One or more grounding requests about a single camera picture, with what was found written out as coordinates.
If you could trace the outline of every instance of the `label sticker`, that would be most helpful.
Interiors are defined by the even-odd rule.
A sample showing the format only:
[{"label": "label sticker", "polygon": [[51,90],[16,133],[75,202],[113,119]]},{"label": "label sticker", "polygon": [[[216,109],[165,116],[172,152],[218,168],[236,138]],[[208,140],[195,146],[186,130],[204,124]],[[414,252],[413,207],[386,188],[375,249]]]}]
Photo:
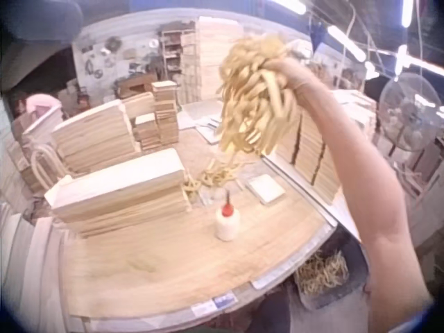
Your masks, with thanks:
[{"label": "label sticker", "polygon": [[214,304],[213,300],[208,300],[207,302],[198,303],[191,307],[196,318],[204,317],[208,314],[212,314],[217,311],[217,306]]},{"label": "label sticker", "polygon": [[217,309],[221,310],[237,303],[237,298],[232,291],[229,291],[225,295],[213,298],[213,301],[216,304]]}]

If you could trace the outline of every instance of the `hand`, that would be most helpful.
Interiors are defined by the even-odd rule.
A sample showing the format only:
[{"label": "hand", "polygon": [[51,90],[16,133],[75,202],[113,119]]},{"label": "hand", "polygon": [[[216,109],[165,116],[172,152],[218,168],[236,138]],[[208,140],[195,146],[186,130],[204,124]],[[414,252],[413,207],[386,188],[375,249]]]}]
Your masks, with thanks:
[{"label": "hand", "polygon": [[319,85],[323,85],[308,68],[293,58],[269,60],[263,68],[284,74],[289,81],[289,87],[294,89],[296,94],[299,94],[304,87],[316,89]]}]

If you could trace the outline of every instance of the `bin of wood shavings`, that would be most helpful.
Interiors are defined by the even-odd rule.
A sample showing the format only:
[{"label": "bin of wood shavings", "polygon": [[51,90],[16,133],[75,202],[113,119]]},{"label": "bin of wood shavings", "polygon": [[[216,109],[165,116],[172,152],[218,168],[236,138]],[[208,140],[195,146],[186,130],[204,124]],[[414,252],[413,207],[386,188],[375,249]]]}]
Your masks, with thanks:
[{"label": "bin of wood shavings", "polygon": [[367,276],[358,241],[339,229],[295,272],[294,280],[302,304],[315,310],[362,287]]}]

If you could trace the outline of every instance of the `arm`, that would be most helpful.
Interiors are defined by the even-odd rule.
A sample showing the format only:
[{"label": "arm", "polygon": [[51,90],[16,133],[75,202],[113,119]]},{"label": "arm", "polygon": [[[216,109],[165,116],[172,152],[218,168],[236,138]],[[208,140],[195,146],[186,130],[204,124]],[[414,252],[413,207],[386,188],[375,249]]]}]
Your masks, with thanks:
[{"label": "arm", "polygon": [[368,253],[370,331],[387,332],[431,302],[410,238],[404,192],[377,149],[308,69],[292,59],[271,61],[266,68],[287,76],[331,151]]}]

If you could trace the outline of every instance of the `wall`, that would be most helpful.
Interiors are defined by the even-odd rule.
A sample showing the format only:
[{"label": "wall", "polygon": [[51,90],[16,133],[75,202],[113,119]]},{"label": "wall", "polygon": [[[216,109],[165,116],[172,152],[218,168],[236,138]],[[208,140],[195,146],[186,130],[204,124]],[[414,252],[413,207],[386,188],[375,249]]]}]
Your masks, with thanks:
[{"label": "wall", "polygon": [[[147,44],[150,39],[157,38],[157,31],[160,25],[174,21],[190,22],[199,16],[237,20],[244,26],[247,33],[278,33],[288,41],[294,39],[309,40],[308,35],[288,26],[235,12],[196,8],[167,8],[134,12],[86,26],[76,41],[74,41],[72,49],[80,86],[87,88],[89,95],[95,103],[102,103],[103,97],[112,94],[113,82],[118,78],[128,76],[128,66],[132,60],[123,60],[122,53],[124,50],[136,48],[137,62],[142,64],[149,62],[149,60],[144,61],[142,58],[149,53],[153,55],[157,53],[157,50],[150,49]],[[123,44],[115,57],[116,66],[107,68],[104,65],[104,57],[100,55],[100,50],[105,41],[112,36],[119,36]],[[82,53],[81,49],[87,44],[93,44],[93,50],[88,53]],[[91,61],[94,64],[94,69],[101,69],[103,71],[103,76],[100,79],[88,76],[85,72],[85,64],[93,54],[94,58]],[[341,53],[336,49],[322,44],[315,55],[315,59],[333,67],[340,62],[341,56]],[[351,65],[352,62],[346,59],[345,66]]]}]

